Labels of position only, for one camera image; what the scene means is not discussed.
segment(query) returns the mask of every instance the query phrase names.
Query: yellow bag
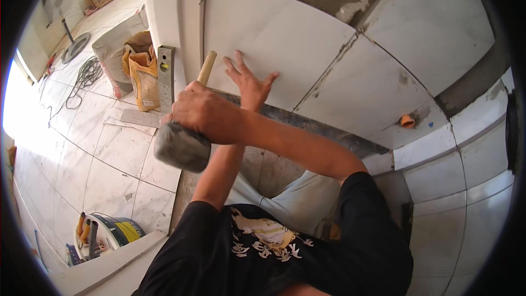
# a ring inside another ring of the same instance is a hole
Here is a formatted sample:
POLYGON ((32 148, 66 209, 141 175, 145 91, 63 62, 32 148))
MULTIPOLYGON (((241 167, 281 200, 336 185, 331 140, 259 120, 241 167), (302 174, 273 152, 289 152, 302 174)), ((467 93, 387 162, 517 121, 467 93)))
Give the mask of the yellow bag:
POLYGON ((159 108, 159 86, 157 76, 157 57, 154 46, 148 53, 129 54, 130 78, 135 93, 135 101, 140 111, 159 108))

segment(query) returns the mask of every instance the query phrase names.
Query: person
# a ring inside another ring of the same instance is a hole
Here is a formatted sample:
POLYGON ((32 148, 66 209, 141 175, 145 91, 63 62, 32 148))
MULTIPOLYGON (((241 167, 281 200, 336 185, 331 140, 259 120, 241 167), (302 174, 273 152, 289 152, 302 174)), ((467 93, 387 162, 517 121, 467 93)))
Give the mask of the person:
POLYGON ((278 73, 260 82, 235 52, 225 73, 241 106, 190 83, 163 121, 220 144, 174 233, 150 264, 140 295, 405 295, 413 259, 364 164, 322 136, 259 114, 278 73), (253 146, 306 169, 278 196, 238 174, 253 146), (334 205, 337 241, 313 236, 334 205))

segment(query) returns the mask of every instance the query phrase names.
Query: rubber mallet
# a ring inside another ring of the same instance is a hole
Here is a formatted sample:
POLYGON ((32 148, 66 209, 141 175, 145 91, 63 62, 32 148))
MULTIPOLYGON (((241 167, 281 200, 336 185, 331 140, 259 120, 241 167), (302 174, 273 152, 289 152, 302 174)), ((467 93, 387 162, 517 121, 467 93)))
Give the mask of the rubber mallet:
MULTIPOLYGON (((217 53, 213 50, 208 53, 197 77, 197 81, 204 86, 208 82, 216 56, 217 53)), ((211 149, 212 145, 204 135, 172 121, 159 128, 154 156, 174 167, 200 173, 208 164, 211 149)))

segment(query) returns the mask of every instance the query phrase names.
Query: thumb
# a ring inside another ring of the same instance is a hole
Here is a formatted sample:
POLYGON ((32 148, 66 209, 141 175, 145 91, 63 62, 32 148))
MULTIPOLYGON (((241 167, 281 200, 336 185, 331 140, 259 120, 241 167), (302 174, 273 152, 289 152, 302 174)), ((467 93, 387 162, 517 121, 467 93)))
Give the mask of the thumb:
POLYGON ((271 73, 270 75, 268 75, 267 78, 265 78, 265 80, 263 81, 263 85, 265 86, 270 86, 272 85, 272 83, 276 80, 276 78, 279 77, 279 72, 277 71, 274 71, 273 73, 271 73))
POLYGON ((202 93, 206 91, 206 86, 198 81, 193 81, 186 86, 185 90, 189 90, 195 93, 202 93))

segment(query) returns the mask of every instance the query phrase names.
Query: floor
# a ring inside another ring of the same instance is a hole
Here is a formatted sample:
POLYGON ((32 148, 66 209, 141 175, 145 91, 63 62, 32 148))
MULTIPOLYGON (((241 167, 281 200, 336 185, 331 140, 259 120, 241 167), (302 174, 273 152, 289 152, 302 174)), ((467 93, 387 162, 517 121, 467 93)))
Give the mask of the floor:
POLYGON ((133 93, 116 99, 103 75, 79 92, 82 102, 76 98, 69 103, 78 108, 64 107, 48 128, 49 112, 58 111, 78 69, 94 55, 91 44, 143 4, 144 0, 114 0, 75 26, 75 35, 90 32, 91 41, 67 66, 56 67, 42 94, 41 82, 33 87, 8 85, 4 123, 10 125, 6 130, 18 147, 15 194, 31 216, 22 220, 24 228, 34 242, 28 227, 34 223, 45 238, 39 243, 50 246, 63 261, 65 244, 73 244, 73 229, 83 211, 131 218, 146 233, 168 232, 181 171, 155 160, 155 136, 102 123, 109 108, 137 109, 133 93))

